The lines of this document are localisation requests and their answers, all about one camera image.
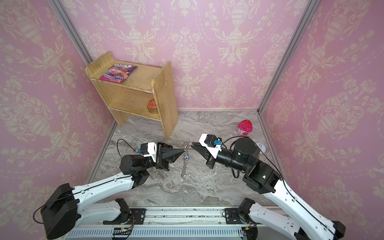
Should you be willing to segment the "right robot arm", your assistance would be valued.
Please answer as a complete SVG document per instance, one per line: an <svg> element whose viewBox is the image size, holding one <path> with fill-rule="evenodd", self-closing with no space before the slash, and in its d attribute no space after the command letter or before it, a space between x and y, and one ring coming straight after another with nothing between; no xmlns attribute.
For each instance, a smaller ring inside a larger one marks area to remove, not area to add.
<svg viewBox="0 0 384 240"><path fill-rule="evenodd" d="M224 148L219 138L208 134L191 145L210 169L218 163L244 173L243 182L247 187L286 213L285 216L277 214L245 198L238 208L244 223L265 225L291 240L340 240L345 236L343 223L331 221L314 210L286 184L279 171L259 159L261 149L252 139L240 137L233 146L232 150Z"/></svg>

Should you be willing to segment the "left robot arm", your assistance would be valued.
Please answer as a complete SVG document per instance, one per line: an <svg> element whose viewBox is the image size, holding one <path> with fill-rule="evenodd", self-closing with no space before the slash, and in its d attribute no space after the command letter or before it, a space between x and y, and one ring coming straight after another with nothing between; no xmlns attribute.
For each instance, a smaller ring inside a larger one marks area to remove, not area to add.
<svg viewBox="0 0 384 240"><path fill-rule="evenodd" d="M143 185L150 176L150 168L168 171L169 164L184 153L184 149L165 143L144 143L137 154L121 157L120 173L82 186L72 187L68 183L59 186L37 209L47 239L58 239L73 228L90 223L134 224L135 216L124 199L116 199L105 207L97 202Z"/></svg>

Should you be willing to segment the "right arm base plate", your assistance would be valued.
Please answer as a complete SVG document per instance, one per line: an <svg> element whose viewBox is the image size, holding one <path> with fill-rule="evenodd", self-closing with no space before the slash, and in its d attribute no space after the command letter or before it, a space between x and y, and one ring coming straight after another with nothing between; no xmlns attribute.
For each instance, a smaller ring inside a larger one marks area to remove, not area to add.
<svg viewBox="0 0 384 240"><path fill-rule="evenodd" d="M224 217L226 219L226 223L228 225L236 225L236 224L249 224L250 219L248 215L239 209L235 208L225 208Z"/></svg>

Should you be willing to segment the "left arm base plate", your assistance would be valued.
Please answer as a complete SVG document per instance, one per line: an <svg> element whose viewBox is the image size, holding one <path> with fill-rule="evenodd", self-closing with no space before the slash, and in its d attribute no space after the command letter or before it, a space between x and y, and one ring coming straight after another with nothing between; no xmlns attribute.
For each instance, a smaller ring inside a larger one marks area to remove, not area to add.
<svg viewBox="0 0 384 240"><path fill-rule="evenodd" d="M103 225L142 225L145 220L146 209L135 208L123 211L112 221L103 221Z"/></svg>

